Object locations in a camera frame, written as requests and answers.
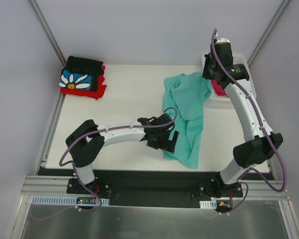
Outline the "teal t shirt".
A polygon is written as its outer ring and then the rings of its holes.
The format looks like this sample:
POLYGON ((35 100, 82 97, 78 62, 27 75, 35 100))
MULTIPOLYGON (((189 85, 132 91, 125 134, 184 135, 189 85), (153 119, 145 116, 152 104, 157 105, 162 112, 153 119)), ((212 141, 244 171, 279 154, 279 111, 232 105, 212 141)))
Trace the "teal t shirt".
POLYGON ((204 128, 203 105, 211 96, 211 82, 201 72, 179 74, 164 80, 163 107, 177 110, 174 131, 178 131, 174 153, 163 152, 164 159, 178 160, 189 168, 198 168, 201 135, 204 128))

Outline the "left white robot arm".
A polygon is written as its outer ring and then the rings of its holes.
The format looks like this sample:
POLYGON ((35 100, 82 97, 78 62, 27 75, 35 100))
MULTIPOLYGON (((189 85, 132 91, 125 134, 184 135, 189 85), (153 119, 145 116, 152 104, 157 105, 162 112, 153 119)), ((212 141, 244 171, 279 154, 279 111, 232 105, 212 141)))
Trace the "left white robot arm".
POLYGON ((146 141, 151 148, 173 154, 179 136, 174 128, 174 119, 166 113, 116 126, 97 125, 92 119, 84 121, 65 139, 74 169, 80 178, 78 188, 85 194, 94 191, 96 183, 92 163, 106 146, 128 141, 146 141))

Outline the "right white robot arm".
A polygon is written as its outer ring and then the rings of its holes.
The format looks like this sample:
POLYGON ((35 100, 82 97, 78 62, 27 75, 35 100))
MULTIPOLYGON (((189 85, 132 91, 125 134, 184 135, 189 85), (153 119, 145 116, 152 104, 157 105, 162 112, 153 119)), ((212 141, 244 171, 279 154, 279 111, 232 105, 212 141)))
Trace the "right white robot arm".
POLYGON ((234 106, 245 140, 233 148, 233 159, 217 173, 208 189, 210 194, 224 197, 248 171, 255 170, 255 166, 273 157, 283 137, 275 133, 264 119, 253 93, 247 67, 242 63, 234 63, 228 39, 212 36, 202 77, 216 81, 225 91, 234 106))

